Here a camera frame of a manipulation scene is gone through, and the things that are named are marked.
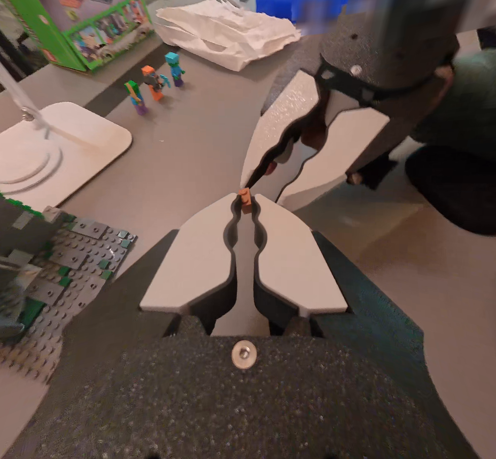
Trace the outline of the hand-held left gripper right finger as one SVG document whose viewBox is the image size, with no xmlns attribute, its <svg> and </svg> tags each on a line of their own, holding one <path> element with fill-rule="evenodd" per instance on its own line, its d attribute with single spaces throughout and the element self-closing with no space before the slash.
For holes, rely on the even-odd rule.
<svg viewBox="0 0 496 459">
<path fill-rule="evenodd" d="M 252 219 L 258 247 L 253 299 L 271 332 L 284 332 L 296 317 L 348 310 L 312 230 L 302 220 L 261 194 L 253 197 Z"/>
</svg>

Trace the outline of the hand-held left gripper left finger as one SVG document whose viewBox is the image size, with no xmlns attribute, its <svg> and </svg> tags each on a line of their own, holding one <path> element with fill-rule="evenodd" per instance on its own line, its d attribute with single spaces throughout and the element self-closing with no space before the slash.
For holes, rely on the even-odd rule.
<svg viewBox="0 0 496 459">
<path fill-rule="evenodd" d="M 195 316 L 212 333 L 217 320 L 237 301 L 237 224 L 236 193 L 185 222 L 141 299 L 140 309 Z"/>
</svg>

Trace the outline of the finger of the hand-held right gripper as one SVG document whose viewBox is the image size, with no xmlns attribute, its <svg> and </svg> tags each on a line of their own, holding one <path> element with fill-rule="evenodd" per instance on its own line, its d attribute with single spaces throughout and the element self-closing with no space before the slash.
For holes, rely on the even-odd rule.
<svg viewBox="0 0 496 459">
<path fill-rule="evenodd" d="M 308 158 L 281 191 L 277 204 L 290 212 L 319 199 L 346 180 L 346 172 L 389 122 L 374 109 L 339 113 L 327 129 L 323 148 Z"/>
<path fill-rule="evenodd" d="M 243 164 L 241 188 L 253 187 L 270 164 L 288 161 L 301 134 L 302 120 L 319 102 L 314 77 L 299 70 L 257 122 Z"/>
</svg>

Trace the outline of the grey desk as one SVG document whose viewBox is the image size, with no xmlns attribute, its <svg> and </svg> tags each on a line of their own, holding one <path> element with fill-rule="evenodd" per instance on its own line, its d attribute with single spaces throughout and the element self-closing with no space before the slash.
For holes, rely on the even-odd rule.
<svg viewBox="0 0 496 459">
<path fill-rule="evenodd" d="M 138 235 L 123 274 L 171 229 L 239 189 L 246 150 L 287 47 L 233 73 L 189 53 L 184 90 L 171 89 L 150 113 L 117 103 L 143 64 L 163 65 L 157 36 L 87 76 L 48 65 L 21 82 L 39 107 L 61 101 L 128 129 L 130 149 L 62 208 Z M 495 458 L 495 239 L 466 232 L 410 185 L 404 160 L 377 191 L 344 185 L 297 213 L 356 264 L 425 334 L 440 397 L 482 458 Z"/>
</svg>

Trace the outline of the white paper bag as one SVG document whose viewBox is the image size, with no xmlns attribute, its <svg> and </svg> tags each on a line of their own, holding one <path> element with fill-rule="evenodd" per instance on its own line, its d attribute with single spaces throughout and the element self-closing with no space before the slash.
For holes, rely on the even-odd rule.
<svg viewBox="0 0 496 459">
<path fill-rule="evenodd" d="M 251 11 L 239 0 L 203 0 L 184 6 L 156 1 L 148 11 L 167 45 L 233 72 L 301 39 L 301 31 L 288 19 Z"/>
</svg>

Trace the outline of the grey toy baseplate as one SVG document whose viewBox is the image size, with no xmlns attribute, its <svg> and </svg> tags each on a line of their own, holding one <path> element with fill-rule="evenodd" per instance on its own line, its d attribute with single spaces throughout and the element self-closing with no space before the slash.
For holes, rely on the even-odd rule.
<svg viewBox="0 0 496 459">
<path fill-rule="evenodd" d="M 1 368 L 47 384 L 60 359 L 63 331 L 112 281 L 138 236 L 47 207 L 50 222 L 61 218 L 41 251 L 13 250 L 2 259 Z"/>
</svg>

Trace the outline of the black mesh wrist rest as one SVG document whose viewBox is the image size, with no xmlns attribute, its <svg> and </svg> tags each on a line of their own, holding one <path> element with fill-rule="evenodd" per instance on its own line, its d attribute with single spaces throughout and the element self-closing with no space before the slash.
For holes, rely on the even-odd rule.
<svg viewBox="0 0 496 459">
<path fill-rule="evenodd" d="M 444 146 L 423 146 L 405 161 L 416 190 L 447 220 L 495 236 L 495 162 Z"/>
</svg>

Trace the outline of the orange toy figure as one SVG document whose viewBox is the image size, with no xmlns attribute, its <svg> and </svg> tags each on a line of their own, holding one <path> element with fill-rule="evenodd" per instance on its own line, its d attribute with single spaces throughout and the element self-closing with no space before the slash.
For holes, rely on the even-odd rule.
<svg viewBox="0 0 496 459">
<path fill-rule="evenodd" d="M 141 71 L 144 77 L 144 83 L 148 85 L 153 100 L 159 102 L 164 98 L 162 92 L 164 87 L 171 87 L 169 79 L 163 74 L 158 74 L 154 68 L 148 65 L 142 67 Z"/>
</svg>

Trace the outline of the green toy figure purple legs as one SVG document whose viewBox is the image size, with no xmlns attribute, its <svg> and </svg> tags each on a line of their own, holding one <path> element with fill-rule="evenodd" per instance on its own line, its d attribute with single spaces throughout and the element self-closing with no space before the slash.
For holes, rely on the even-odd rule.
<svg viewBox="0 0 496 459">
<path fill-rule="evenodd" d="M 125 88 L 127 90 L 127 94 L 134 106 L 134 109 L 140 116 L 144 116 L 148 113 L 148 108 L 145 104 L 143 96 L 141 94 L 140 88 L 135 81 L 128 81 L 125 83 Z"/>
</svg>

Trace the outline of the white flat pad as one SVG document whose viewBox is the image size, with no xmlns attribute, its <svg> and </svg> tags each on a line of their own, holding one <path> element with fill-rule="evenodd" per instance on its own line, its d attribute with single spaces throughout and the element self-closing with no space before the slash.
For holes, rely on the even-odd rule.
<svg viewBox="0 0 496 459">
<path fill-rule="evenodd" d="M 133 141 L 127 129 L 74 103 L 40 113 L 51 128 L 47 140 L 24 120 L 1 133 L 1 193 L 37 211 L 64 202 Z"/>
</svg>

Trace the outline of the toy set cardboard box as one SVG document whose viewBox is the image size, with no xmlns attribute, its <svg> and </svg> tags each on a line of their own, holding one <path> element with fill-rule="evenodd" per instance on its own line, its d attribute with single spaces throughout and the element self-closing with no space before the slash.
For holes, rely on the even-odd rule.
<svg viewBox="0 0 496 459">
<path fill-rule="evenodd" d="M 1 0 L 46 59 L 93 71 L 154 32 L 145 0 Z"/>
</svg>

